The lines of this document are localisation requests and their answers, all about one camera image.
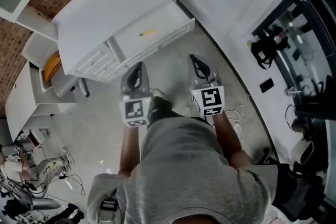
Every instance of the gray t-shirt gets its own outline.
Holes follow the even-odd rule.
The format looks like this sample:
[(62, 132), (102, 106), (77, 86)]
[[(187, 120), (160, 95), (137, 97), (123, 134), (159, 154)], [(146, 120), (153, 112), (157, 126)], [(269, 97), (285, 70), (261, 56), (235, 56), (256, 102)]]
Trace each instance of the gray t-shirt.
[(276, 166), (234, 169), (209, 125), (164, 119), (148, 130), (141, 162), (129, 178), (94, 178), (88, 218), (98, 223), (101, 201), (115, 192), (126, 224), (168, 224), (190, 215), (208, 215), (221, 224), (260, 223), (275, 196), (277, 171)]

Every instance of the open drawer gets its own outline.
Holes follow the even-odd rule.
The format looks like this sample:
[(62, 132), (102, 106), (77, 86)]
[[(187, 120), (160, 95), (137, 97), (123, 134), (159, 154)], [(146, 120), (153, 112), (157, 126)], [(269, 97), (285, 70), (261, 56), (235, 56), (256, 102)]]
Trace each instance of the open drawer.
[(190, 19), (174, 1), (166, 3), (114, 35), (125, 58), (122, 64), (131, 67), (194, 26), (195, 19)]

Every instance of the white countertop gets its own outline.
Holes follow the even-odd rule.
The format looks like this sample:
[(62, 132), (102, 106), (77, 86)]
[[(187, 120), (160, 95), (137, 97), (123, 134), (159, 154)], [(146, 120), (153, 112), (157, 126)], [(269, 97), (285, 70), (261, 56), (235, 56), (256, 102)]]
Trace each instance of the white countertop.
[(171, 0), (72, 0), (53, 19), (65, 74), (95, 46)]

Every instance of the strap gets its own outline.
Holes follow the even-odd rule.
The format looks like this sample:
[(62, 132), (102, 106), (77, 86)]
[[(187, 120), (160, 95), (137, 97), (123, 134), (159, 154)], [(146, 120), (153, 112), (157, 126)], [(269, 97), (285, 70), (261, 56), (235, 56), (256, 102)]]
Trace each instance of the strap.
[(120, 224), (121, 212), (118, 201), (112, 197), (106, 198), (100, 204), (99, 224)]
[(272, 65), (272, 62), (273, 62), (273, 60), (274, 60), (274, 58), (277, 56), (277, 54), (275, 54), (274, 56), (272, 56), (272, 57), (270, 57), (269, 58), (269, 60), (268, 60), (268, 63), (265, 63), (265, 62), (261, 62), (261, 61), (258, 61), (258, 59), (257, 59), (257, 62), (258, 62), (258, 65), (262, 68), (262, 69), (265, 69), (265, 70), (268, 70), (268, 69), (270, 69), (270, 67), (271, 67), (271, 65)]

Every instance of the brick wall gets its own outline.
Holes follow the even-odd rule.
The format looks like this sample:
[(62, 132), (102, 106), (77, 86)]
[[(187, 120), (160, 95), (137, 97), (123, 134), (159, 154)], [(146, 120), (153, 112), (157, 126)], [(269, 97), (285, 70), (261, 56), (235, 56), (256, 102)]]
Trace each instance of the brick wall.
[[(70, 0), (30, 0), (29, 8), (51, 20)], [(5, 116), (5, 103), (26, 59), (21, 52), (32, 34), (20, 25), (0, 18), (0, 117)]]

